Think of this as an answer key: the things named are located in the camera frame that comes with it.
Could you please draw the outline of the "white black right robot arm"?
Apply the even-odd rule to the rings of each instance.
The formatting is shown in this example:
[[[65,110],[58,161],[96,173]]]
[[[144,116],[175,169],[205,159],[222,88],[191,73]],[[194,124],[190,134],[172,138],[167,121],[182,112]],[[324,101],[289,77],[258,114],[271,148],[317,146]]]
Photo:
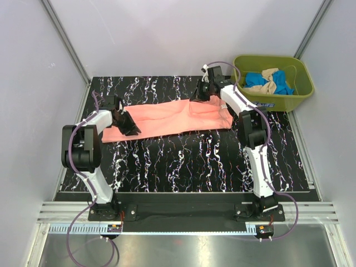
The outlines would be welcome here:
[[[238,139],[249,157],[255,195],[246,217],[266,220],[278,208],[268,164],[271,129],[267,110],[248,100],[239,91],[237,83],[225,78],[220,66],[204,65],[201,70],[203,77],[197,82],[190,100],[206,102],[217,96],[238,115]]]

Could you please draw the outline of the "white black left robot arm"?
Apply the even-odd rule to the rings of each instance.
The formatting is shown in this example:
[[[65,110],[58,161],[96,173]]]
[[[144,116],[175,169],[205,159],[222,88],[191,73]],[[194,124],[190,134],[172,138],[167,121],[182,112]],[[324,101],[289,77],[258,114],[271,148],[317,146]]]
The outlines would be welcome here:
[[[126,136],[137,136],[141,130],[125,109],[123,100],[111,95],[99,103],[92,93],[95,110],[75,125],[62,129],[61,162],[72,170],[91,194],[88,203],[92,220],[114,220],[122,214],[117,197],[101,170],[100,134],[107,128],[119,130]]]

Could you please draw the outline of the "pink t shirt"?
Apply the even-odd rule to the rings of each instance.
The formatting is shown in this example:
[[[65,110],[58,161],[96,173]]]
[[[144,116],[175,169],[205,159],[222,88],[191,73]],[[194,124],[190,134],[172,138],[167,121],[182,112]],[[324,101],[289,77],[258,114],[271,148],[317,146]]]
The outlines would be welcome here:
[[[125,136],[117,127],[103,131],[102,142],[121,142],[177,135],[189,131],[230,129],[233,116],[226,103],[217,96],[208,102],[176,100],[158,104],[127,106],[141,132],[137,136]]]

